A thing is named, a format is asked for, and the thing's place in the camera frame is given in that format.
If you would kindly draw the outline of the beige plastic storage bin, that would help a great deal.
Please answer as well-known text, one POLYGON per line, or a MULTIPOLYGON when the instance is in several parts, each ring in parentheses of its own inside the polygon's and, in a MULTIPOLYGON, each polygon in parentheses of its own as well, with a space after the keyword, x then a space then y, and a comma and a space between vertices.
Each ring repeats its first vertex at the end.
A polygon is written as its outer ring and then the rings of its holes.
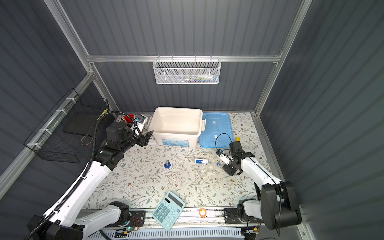
POLYGON ((157 144, 192 149, 197 147, 205 129, 200 109, 158 107, 149 124, 157 144))

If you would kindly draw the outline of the small blue-based flask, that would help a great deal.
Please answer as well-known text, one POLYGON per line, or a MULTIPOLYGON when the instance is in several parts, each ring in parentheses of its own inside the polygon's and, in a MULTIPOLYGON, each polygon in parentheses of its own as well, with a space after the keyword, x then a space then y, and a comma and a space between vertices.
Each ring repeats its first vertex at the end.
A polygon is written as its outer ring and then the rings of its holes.
POLYGON ((164 164, 164 168, 165 169, 170 169, 172 167, 172 164, 170 163, 170 161, 166 161, 165 164, 164 164))

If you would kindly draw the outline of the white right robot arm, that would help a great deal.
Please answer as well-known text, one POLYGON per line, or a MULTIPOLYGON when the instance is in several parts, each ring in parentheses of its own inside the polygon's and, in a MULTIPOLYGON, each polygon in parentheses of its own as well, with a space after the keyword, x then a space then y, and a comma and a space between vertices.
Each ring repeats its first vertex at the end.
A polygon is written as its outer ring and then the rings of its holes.
POLYGON ((222 169, 229 175, 246 174, 256 186, 255 199, 239 201, 237 216, 242 221, 260 219, 269 230, 300 225, 302 214, 294 185, 275 177, 257 162, 256 156, 245 152, 240 142, 229 144, 229 153, 218 149, 224 162, 222 169))

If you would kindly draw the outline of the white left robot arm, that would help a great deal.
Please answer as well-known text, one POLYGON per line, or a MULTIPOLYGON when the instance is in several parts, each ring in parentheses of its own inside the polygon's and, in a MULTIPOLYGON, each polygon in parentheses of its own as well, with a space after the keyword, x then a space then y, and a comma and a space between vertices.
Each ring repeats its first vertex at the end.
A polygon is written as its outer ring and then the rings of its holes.
POLYGON ((107 137, 99 148, 93 143, 90 160, 82 174, 42 216, 29 220, 30 232, 26 240, 84 240, 110 224, 126 227, 133 221, 129 206, 118 201, 84 219, 78 218, 85 202, 123 159, 125 152, 135 145, 148 145, 153 133, 142 133, 148 118, 138 114, 130 119, 130 124, 117 121, 108 126, 107 137))

